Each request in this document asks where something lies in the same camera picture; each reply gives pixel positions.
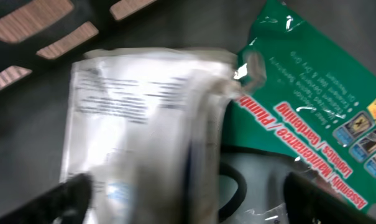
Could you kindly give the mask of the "green glove package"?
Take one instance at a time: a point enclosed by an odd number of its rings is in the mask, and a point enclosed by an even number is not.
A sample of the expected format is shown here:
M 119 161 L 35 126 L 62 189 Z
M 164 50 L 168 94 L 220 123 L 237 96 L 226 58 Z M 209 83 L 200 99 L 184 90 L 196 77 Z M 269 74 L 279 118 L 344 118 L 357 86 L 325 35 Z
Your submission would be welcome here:
M 222 142 L 308 164 L 345 203 L 376 205 L 376 76 L 297 13 L 267 1 L 238 53 L 243 95 Z

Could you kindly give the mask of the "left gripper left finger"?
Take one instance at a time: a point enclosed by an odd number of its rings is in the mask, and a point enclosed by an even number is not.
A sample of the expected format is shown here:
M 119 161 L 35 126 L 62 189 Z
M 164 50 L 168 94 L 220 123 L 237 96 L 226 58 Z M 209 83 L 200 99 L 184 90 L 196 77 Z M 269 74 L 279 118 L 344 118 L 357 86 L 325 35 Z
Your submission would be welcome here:
M 78 174 L 0 217 L 0 224 L 83 224 L 93 198 L 93 180 Z

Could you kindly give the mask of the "white foil pouch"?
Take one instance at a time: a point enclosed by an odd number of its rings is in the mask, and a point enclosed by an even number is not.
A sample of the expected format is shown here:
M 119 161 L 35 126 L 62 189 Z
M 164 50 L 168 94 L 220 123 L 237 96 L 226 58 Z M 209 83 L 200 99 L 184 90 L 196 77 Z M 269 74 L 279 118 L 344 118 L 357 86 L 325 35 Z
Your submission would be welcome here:
M 89 174 L 85 223 L 217 223 L 224 49 L 92 50 L 71 69 L 61 180 Z

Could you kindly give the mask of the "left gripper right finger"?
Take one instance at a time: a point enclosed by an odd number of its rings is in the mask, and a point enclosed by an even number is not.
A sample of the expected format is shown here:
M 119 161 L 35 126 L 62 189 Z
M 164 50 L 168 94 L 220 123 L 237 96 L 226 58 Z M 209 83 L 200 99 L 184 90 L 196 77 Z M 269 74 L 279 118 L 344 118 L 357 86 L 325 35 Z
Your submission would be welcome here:
M 376 219 L 346 205 L 303 177 L 290 173 L 283 183 L 291 224 L 376 224 Z

